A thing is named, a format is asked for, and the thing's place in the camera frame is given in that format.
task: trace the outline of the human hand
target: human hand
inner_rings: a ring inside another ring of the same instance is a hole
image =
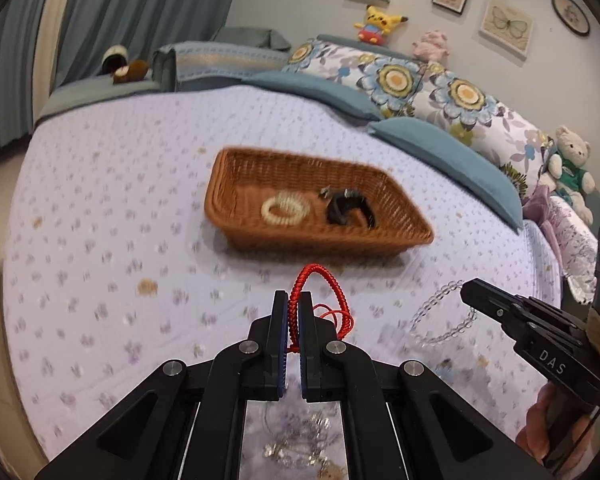
[[[534,457],[538,463],[542,463],[542,459],[549,453],[549,435],[546,428],[546,412],[554,400],[557,389],[555,384],[547,383],[538,392],[538,402],[536,402],[528,412],[526,412],[526,426],[520,430],[516,437],[516,444],[518,444],[527,454]],[[575,443],[584,430],[589,424],[590,418],[587,415],[583,415],[574,424],[571,431],[572,442]],[[591,439],[593,437],[593,431],[589,431],[584,438],[578,444],[578,447],[573,450],[570,457],[565,462],[564,466],[560,469],[561,473],[569,471],[576,467],[584,452],[589,447]]]

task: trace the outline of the silver screw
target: silver screw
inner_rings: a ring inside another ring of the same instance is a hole
[[[241,342],[238,346],[238,349],[243,354],[255,354],[258,351],[258,348],[260,348],[258,343],[249,339],[247,339],[247,341]]]
[[[168,376],[174,376],[182,371],[182,363],[180,361],[169,361],[162,367],[162,372]]]
[[[407,361],[404,364],[404,371],[407,375],[417,377],[424,372],[424,365],[420,361]]]
[[[332,354],[342,354],[347,349],[347,345],[342,341],[329,341],[327,350]]]

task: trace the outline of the oval picture frame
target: oval picture frame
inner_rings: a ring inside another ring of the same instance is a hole
[[[555,13],[566,27],[581,37],[586,37],[591,32],[589,19],[580,6],[573,0],[551,0]]]

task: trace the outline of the pink plush toy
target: pink plush toy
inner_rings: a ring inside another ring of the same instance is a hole
[[[446,35],[439,30],[428,30],[420,41],[413,43],[413,57],[421,61],[440,62],[443,57],[448,56],[446,49]]]

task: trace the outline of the yellow plush toy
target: yellow plush toy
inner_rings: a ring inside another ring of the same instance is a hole
[[[366,7],[365,23],[356,23],[354,27],[361,28],[358,39],[374,45],[384,44],[384,37],[395,27],[406,22],[406,16],[389,16],[374,6]]]

